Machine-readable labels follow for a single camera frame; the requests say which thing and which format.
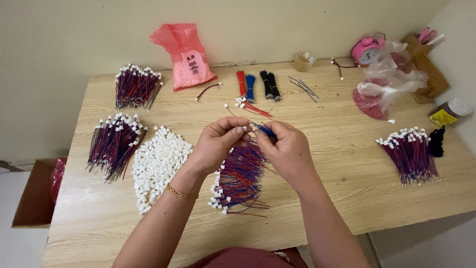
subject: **gold bracelet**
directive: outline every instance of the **gold bracelet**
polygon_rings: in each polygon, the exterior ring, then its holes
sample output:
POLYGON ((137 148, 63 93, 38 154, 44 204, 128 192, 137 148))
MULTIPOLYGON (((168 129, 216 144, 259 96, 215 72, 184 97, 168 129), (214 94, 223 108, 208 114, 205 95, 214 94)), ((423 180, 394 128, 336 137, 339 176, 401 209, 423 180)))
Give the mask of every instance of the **gold bracelet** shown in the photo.
POLYGON ((167 186, 165 186, 165 188, 167 189, 167 191, 173 193, 176 196, 181 196, 181 197, 190 198, 190 199, 198 199, 198 195, 191 195, 191 194, 184 194, 182 192, 177 192, 176 190, 174 190, 174 188, 170 187, 170 183, 167 183, 167 186))

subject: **woman's right hand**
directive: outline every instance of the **woman's right hand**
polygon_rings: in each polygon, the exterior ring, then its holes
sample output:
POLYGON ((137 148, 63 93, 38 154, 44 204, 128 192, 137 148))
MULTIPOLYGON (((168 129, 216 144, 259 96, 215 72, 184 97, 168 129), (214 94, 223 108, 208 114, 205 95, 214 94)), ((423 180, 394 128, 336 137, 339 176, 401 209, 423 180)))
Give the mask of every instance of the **woman's right hand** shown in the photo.
POLYGON ((309 183, 319 180, 307 138, 295 127, 280 121, 265 124, 277 136, 276 142, 260 130, 255 130, 256 141, 274 169, 299 193, 309 183))

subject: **maroon clothing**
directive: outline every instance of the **maroon clothing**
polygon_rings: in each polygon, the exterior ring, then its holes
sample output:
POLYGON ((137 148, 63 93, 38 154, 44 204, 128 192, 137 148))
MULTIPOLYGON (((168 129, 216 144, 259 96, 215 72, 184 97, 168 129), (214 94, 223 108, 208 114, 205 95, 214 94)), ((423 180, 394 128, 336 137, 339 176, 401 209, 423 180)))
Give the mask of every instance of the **maroon clothing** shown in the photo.
POLYGON ((295 247, 277 251, 284 252, 289 262, 274 252, 247 247, 229 247, 199 260, 188 268, 307 268, 295 247))

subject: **fingernail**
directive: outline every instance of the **fingernail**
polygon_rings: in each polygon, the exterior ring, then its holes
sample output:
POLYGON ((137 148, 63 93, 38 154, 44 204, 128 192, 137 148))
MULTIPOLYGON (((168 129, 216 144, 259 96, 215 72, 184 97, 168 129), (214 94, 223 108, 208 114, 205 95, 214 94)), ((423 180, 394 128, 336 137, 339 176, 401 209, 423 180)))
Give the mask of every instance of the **fingernail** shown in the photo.
POLYGON ((240 134, 240 135, 243 135, 243 134, 245 133, 245 129, 242 128, 242 127, 239 127, 239 128, 237 129, 237 133, 240 134))

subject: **pink alarm clock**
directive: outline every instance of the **pink alarm clock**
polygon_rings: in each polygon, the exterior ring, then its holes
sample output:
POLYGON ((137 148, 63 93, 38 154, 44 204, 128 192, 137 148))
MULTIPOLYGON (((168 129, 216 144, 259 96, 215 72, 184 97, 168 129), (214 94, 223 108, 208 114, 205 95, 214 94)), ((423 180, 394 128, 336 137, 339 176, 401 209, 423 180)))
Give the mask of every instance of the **pink alarm clock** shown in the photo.
POLYGON ((352 58, 356 60, 359 65, 368 65, 378 55, 378 51, 385 45, 385 34, 382 32, 376 32, 370 36, 364 37, 352 48, 352 58), (382 38, 375 39, 372 36, 380 34, 382 38))

